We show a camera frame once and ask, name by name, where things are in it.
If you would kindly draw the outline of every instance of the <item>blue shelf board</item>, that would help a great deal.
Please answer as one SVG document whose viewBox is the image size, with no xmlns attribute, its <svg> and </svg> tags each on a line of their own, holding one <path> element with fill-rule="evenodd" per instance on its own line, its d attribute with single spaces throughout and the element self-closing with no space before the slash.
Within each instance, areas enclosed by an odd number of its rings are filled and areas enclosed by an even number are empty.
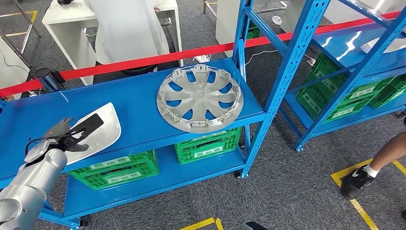
<svg viewBox="0 0 406 230">
<path fill-rule="evenodd" d="M 359 122 L 370 120 L 385 114 L 389 114 L 395 111 L 406 108 L 406 94 L 388 102 L 378 109 L 374 109 L 369 105 L 366 105 L 361 111 L 345 116 L 343 118 L 333 120 L 320 125 L 315 131 L 315 136 L 319 136 L 340 128 L 348 127 Z"/>
<path fill-rule="evenodd" d="M 92 190 L 68 177 L 64 218 L 73 219 L 166 192 L 244 167 L 240 149 L 179 165 L 173 146 L 157 149 L 160 173 L 105 190 Z"/>
<path fill-rule="evenodd" d="M 297 102 L 297 100 L 295 99 L 295 93 L 291 92 L 287 93 L 284 99 L 289 105 L 289 107 L 292 109 L 292 111 L 299 118 L 303 126 L 306 129 L 308 129 L 312 125 L 313 119 L 306 112 L 306 110 Z M 361 111 L 355 114 L 344 116 L 340 119 L 321 124 L 315 130 L 315 133 L 312 135 L 312 137 L 320 136 L 322 134 L 332 132 L 340 128 L 348 127 L 369 119 L 373 119 L 385 114 L 389 114 L 404 109 L 406 108 L 405 104 L 406 104 L 406 94 L 388 102 L 387 104 L 383 105 L 378 109 L 374 109 L 371 106 L 366 105 Z"/>
<path fill-rule="evenodd" d="M 361 46 L 380 37 L 385 29 L 376 23 L 351 27 L 315 35 L 313 44 L 339 67 L 346 68 L 361 62 L 366 56 Z M 402 33 L 399 37 L 404 38 L 406 34 Z M 406 73 L 406 49 L 382 54 L 367 71 L 366 77 L 388 70 L 397 71 L 393 72 L 395 75 L 387 77 Z"/>
<path fill-rule="evenodd" d="M 206 64 L 230 72 L 244 94 L 241 114 L 224 130 L 264 119 L 265 112 L 231 59 Z M 101 153 L 67 166 L 65 172 L 126 156 L 129 152 L 156 149 L 207 135 L 178 130 L 159 114 L 158 89 L 172 71 L 163 70 L 6 103 L 0 114 L 0 188 L 11 181 L 23 164 L 28 138 L 42 137 L 62 118 L 73 116 L 78 120 L 108 102 L 112 102 L 117 111 L 122 127 L 120 138 Z"/>
</svg>

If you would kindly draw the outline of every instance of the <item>blue metal shelf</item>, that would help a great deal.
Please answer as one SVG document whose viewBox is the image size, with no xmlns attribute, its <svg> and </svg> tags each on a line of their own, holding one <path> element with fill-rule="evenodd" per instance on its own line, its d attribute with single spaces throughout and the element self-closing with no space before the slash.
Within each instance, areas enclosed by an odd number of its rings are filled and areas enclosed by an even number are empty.
<svg viewBox="0 0 406 230">
<path fill-rule="evenodd" d="M 231 59 L 207 63 L 231 73 L 244 94 L 244 107 L 231 125 L 225 129 L 241 127 L 262 121 L 265 112 L 241 77 Z M 150 73 L 114 82 L 105 82 L 83 88 L 49 93 L 6 103 L 0 119 L 0 188 L 9 184 L 24 160 L 24 146 L 28 138 L 41 137 L 48 128 L 64 117 L 83 117 L 95 108 L 112 102 L 122 125 L 121 137 L 101 153 L 67 166 L 64 172 L 96 163 L 175 144 L 204 134 L 192 134 L 169 125 L 157 109 L 158 88 L 172 70 Z"/>
<path fill-rule="evenodd" d="M 308 129 L 314 120 L 309 116 L 306 110 L 297 102 L 295 93 L 288 92 L 285 95 L 284 101 L 289 105 L 292 111 L 296 114 L 302 125 Z M 389 114 L 395 111 L 399 111 L 405 108 L 406 95 L 402 95 L 393 101 L 388 102 L 378 109 L 374 109 L 367 105 L 361 111 L 345 116 L 343 118 L 333 120 L 327 123 L 321 124 L 315 131 L 312 137 L 317 137 L 325 133 L 335 131 L 340 128 L 345 128 L 369 119 L 373 119 L 385 114 Z"/>
<path fill-rule="evenodd" d="M 339 0 L 339 1 L 346 4 L 353 10 L 358 11 L 359 13 L 365 15 L 366 17 L 373 19 L 375 22 L 379 23 L 384 27 L 388 27 L 391 24 L 390 21 L 382 17 L 378 11 L 371 9 L 369 6 L 365 5 L 364 3 L 358 0 Z"/>
<path fill-rule="evenodd" d="M 350 1 L 340 1 L 354 9 L 354 5 Z M 357 9 L 359 12 L 364 10 L 362 7 Z M 376 21 L 380 20 L 376 15 L 371 15 L 370 12 L 363 12 L 363 14 L 372 17 Z M 303 150 L 303 145 L 310 138 L 405 108 L 406 96 L 401 96 L 379 109 L 373 109 L 367 105 L 355 114 L 324 123 L 333 109 L 355 87 L 406 73 L 405 49 L 383 54 L 396 37 L 405 37 L 402 30 L 406 26 L 406 7 L 399 13 L 397 18 L 390 22 L 380 22 L 380 24 L 387 26 L 387 28 L 382 28 L 374 23 L 314 36 L 314 44 L 320 48 L 322 53 L 341 67 L 341 71 L 346 71 L 349 77 L 314 120 L 296 101 L 295 94 L 300 88 L 314 84 L 322 79 L 309 82 L 302 87 L 296 87 L 286 93 L 284 100 L 306 128 L 306 131 L 301 134 L 283 109 L 280 109 L 281 115 L 299 137 L 299 140 L 295 144 L 297 151 Z M 368 54 L 365 54 L 361 50 L 361 46 L 378 37 L 380 39 L 374 47 Z M 338 71 L 328 74 L 324 78 L 329 78 L 336 74 L 338 74 Z"/>
<path fill-rule="evenodd" d="M 380 37 L 384 31 L 385 28 L 376 23 L 367 24 L 315 35 L 312 44 L 343 69 L 360 63 L 366 57 L 360 47 Z M 406 37 L 406 34 L 399 35 L 399 38 L 404 37 Z M 398 50 L 382 54 L 374 65 L 368 69 L 363 79 L 367 81 L 366 83 L 369 83 L 404 73 L 406 73 L 406 52 Z"/>
<path fill-rule="evenodd" d="M 157 155 L 160 171 L 158 176 L 129 182 L 105 190 L 92 190 L 82 182 L 69 176 L 64 218 L 81 217 L 244 167 L 244 157 L 240 149 L 185 165 L 179 165 L 173 146 L 159 148 Z"/>
<path fill-rule="evenodd" d="M 307 50 L 311 38 L 326 11 L 329 0 L 306 0 L 288 45 L 252 10 L 253 0 L 241 0 L 232 59 L 206 63 L 225 69 L 239 83 L 244 95 L 244 107 L 239 117 L 225 129 L 245 126 L 245 155 L 239 149 L 223 155 L 178 165 L 171 144 L 201 137 L 204 134 L 185 133 L 163 120 L 156 105 L 158 88 L 172 70 L 100 83 L 79 89 L 50 93 L 34 98 L 1 103 L 0 108 L 0 188 L 6 186 L 23 162 L 23 148 L 29 137 L 40 137 L 62 118 L 83 117 L 94 109 L 112 102 L 122 134 L 116 143 L 97 155 L 76 162 L 65 172 L 112 160 L 140 151 L 158 149 L 160 175 L 93 191 L 81 182 L 68 178 L 65 213 L 45 207 L 40 218 L 76 228 L 82 215 L 104 210 L 143 197 L 165 192 L 224 173 L 238 171 L 240 178 L 248 172 L 276 116 L 288 86 Z M 261 108 L 245 83 L 244 47 L 249 21 L 253 20 L 271 41 L 283 60 L 270 89 L 265 108 Z M 251 140 L 249 124 L 258 122 Z"/>
</svg>

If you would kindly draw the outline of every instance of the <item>yellow floor tape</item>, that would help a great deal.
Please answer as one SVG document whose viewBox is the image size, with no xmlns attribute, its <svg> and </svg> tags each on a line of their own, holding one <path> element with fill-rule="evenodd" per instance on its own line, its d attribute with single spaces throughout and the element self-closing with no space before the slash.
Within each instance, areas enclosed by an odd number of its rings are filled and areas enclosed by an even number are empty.
<svg viewBox="0 0 406 230">
<path fill-rule="evenodd" d="M 31 23 L 35 22 L 35 19 L 37 18 L 38 11 L 27 11 L 25 12 L 26 14 L 32 13 L 33 16 L 31 17 Z M 15 15 L 20 15 L 21 13 L 10 13 L 10 14 L 4 14 L 0 15 L 0 18 L 4 17 L 9 17 L 9 16 L 15 16 Z M 27 32 L 20 32 L 20 33 L 13 33 L 13 34 L 6 34 L 6 37 L 11 37 L 11 36 L 18 36 L 18 35 L 26 35 Z"/>
<path fill-rule="evenodd" d="M 343 169 L 339 172 L 333 173 L 331 175 L 331 178 L 333 181 L 341 188 L 341 178 L 349 175 L 352 173 L 354 170 L 357 168 L 369 164 L 372 161 L 372 159 L 363 161 L 361 163 L 358 163 L 356 165 L 353 165 L 351 167 L 348 167 L 346 169 Z M 401 171 L 403 172 L 404 175 L 406 175 L 406 168 L 399 163 L 398 161 L 394 161 L 393 164 Z M 362 206 L 358 203 L 356 200 L 350 200 L 354 208 L 358 211 L 358 213 L 361 215 L 361 217 L 364 219 L 365 223 L 372 229 L 372 230 L 378 230 L 378 227 L 375 225 L 375 223 L 372 221 L 372 219 L 368 216 L 368 214 L 365 212 L 365 210 L 362 208 Z"/>
<path fill-rule="evenodd" d="M 215 223 L 215 225 L 217 226 L 217 229 L 218 229 L 218 230 L 224 230 L 224 229 L 223 229 L 223 226 L 222 226 L 222 224 L 221 224 L 220 219 L 217 218 L 216 220 L 214 220 L 213 217 L 211 217 L 211 218 L 209 218 L 209 219 L 205 219 L 205 220 L 203 220 L 203 221 L 200 221 L 199 223 L 192 224 L 192 225 L 187 226 L 187 227 L 185 227 L 185 228 L 183 228 L 183 229 L 180 229 L 180 230 L 196 230 L 196 229 L 202 228 L 202 227 L 204 227 L 204 226 L 207 226 L 207 225 L 213 224 L 213 223 Z"/>
<path fill-rule="evenodd" d="M 214 223 L 214 218 L 211 217 L 209 219 L 205 219 L 203 221 L 200 221 L 199 223 L 192 224 L 192 225 L 187 226 L 187 227 L 185 227 L 183 229 L 180 229 L 180 230 L 195 230 L 195 229 L 199 229 L 199 228 L 202 228 L 204 226 L 207 226 L 207 225 L 213 224 L 213 223 Z"/>
<path fill-rule="evenodd" d="M 219 218 L 216 219 L 216 226 L 218 230 L 224 230 Z"/>
</svg>

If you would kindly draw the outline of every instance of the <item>green plastic crate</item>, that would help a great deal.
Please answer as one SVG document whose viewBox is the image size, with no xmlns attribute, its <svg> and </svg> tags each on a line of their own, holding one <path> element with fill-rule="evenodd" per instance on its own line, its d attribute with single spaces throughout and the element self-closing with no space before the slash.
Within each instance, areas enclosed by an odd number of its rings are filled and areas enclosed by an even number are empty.
<svg viewBox="0 0 406 230">
<path fill-rule="evenodd" d="M 360 111 L 373 97 L 374 95 L 366 95 L 350 103 L 341 102 L 326 118 L 324 123 Z M 313 120 L 317 118 L 329 102 L 329 99 L 314 85 L 304 88 L 302 93 L 296 96 L 296 99 Z"/>
<path fill-rule="evenodd" d="M 159 174 L 155 150 L 70 171 L 69 174 L 94 190 Z"/>
<path fill-rule="evenodd" d="M 359 112 L 372 100 L 374 96 L 375 95 L 370 95 L 364 98 L 360 98 L 356 101 L 350 102 L 348 104 L 337 106 L 334 109 L 334 111 L 326 118 L 324 123 Z"/>
<path fill-rule="evenodd" d="M 186 164 L 237 148 L 241 128 L 211 134 L 175 144 L 179 164 Z"/>
<path fill-rule="evenodd" d="M 328 59 L 325 55 L 321 54 L 315 65 L 313 66 L 311 72 L 307 76 L 305 83 L 316 80 L 318 78 L 324 77 L 332 72 L 339 70 L 340 68 Z M 334 94 L 339 90 L 341 85 L 347 80 L 348 76 L 345 73 L 333 76 L 331 78 L 325 79 L 319 83 L 316 83 L 316 87 L 329 99 L 333 98 Z M 348 93 L 342 102 L 350 103 L 356 101 L 365 96 L 376 95 L 380 90 L 382 90 L 386 85 L 388 85 L 393 78 L 388 78 L 382 81 L 376 81 L 359 86 Z"/>
<path fill-rule="evenodd" d="M 248 27 L 248 33 L 247 33 L 247 39 L 251 38 L 257 38 L 260 35 L 260 30 L 259 28 L 252 22 L 249 22 L 249 27 Z"/>
<path fill-rule="evenodd" d="M 371 100 L 369 105 L 377 109 L 404 93 L 406 93 L 406 74 L 395 77 Z"/>
</svg>

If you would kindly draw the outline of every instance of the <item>person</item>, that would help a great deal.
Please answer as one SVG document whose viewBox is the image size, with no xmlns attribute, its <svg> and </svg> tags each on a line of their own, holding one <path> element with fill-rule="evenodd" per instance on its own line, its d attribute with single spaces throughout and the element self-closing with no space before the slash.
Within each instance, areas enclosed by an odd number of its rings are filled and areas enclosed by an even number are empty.
<svg viewBox="0 0 406 230">
<path fill-rule="evenodd" d="M 97 61 L 101 64 L 168 54 L 156 11 L 160 0 L 85 0 L 99 22 Z"/>
<path fill-rule="evenodd" d="M 375 155 L 371 163 L 364 165 L 342 181 L 341 193 L 347 199 L 357 198 L 387 164 L 406 155 L 406 132 L 390 139 Z"/>
</svg>

